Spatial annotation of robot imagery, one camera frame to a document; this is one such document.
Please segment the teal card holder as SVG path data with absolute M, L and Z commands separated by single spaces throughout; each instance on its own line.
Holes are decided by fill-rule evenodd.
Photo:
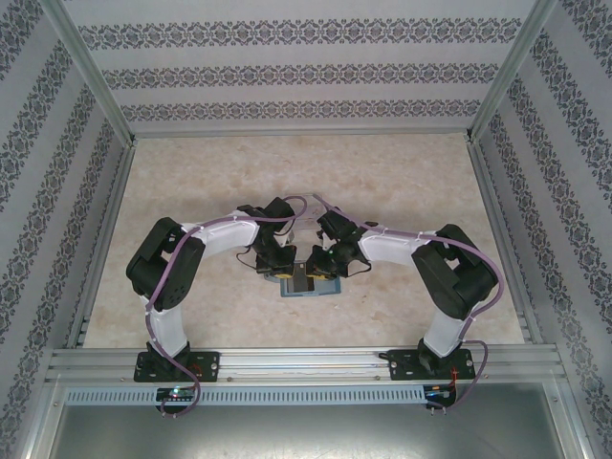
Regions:
M 315 290 L 306 294 L 297 294 L 294 292 L 293 278 L 280 280 L 280 295 L 282 297 L 308 297 L 308 296 L 324 296 L 324 295 L 339 295 L 341 293 L 340 280 L 335 279 L 315 279 Z

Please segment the clear plastic tray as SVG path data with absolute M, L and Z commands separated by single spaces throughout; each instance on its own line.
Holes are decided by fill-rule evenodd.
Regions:
M 319 230 L 317 219 L 325 212 L 325 206 L 314 197 L 313 193 L 304 193 L 306 210 L 295 220 L 293 230 Z

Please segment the aluminium table side rail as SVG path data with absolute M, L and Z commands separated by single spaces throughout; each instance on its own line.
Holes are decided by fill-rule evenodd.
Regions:
M 476 182 L 483 198 L 484 207 L 492 227 L 493 238 L 505 273 L 507 290 L 513 300 L 523 338 L 527 343 L 543 344 L 544 339 L 537 325 L 528 290 L 514 257 L 512 241 L 505 225 L 502 208 L 499 205 L 482 152 L 479 146 L 473 142 L 467 142 L 467 149 Z
M 77 291 L 75 307 L 71 312 L 67 333 L 61 344 L 62 348 L 77 347 L 82 324 L 93 311 L 137 145 L 138 141 L 133 140 L 129 146 L 126 146 L 116 166 L 108 199 L 98 222 L 97 237 L 86 264 L 85 276 Z

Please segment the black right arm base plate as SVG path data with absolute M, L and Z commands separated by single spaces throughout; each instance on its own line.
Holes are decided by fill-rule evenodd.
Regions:
M 473 380 L 475 367 L 470 350 L 457 349 L 449 356 L 416 349 L 393 349 L 386 352 L 392 381 Z

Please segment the aluminium frame post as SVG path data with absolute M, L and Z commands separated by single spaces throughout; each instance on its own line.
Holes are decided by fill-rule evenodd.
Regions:
M 474 143 L 482 136 L 556 4 L 557 0 L 535 0 L 467 130 L 467 143 Z
M 135 138 L 98 64 L 62 0 L 37 0 L 123 144 Z

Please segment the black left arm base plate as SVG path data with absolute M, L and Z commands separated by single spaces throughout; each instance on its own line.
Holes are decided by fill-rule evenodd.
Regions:
M 192 373 L 201 383 L 217 381 L 220 354 L 218 352 L 190 351 L 175 360 Z M 134 370 L 136 383 L 189 383 L 192 379 L 156 351 L 139 353 Z

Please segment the aluminium mounting rail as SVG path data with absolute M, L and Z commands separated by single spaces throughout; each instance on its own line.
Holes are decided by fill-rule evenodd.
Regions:
M 566 371 L 554 345 L 492 345 L 485 354 L 467 347 L 474 367 L 484 366 L 483 383 L 548 382 Z M 219 385 L 289 385 L 387 383 L 389 363 L 382 348 L 226 348 L 220 349 Z M 44 374 L 46 383 L 132 384 L 137 349 L 54 350 Z

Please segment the grey metal sheet panel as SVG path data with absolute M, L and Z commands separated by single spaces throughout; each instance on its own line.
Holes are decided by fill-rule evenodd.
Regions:
M 541 412 L 436 416 L 414 405 L 70 406 L 50 459 L 578 459 Z

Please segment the left controller circuit board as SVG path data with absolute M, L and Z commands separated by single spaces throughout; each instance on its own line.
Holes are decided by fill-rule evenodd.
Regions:
M 191 403 L 196 395 L 193 387 L 164 387 L 156 392 L 157 403 Z

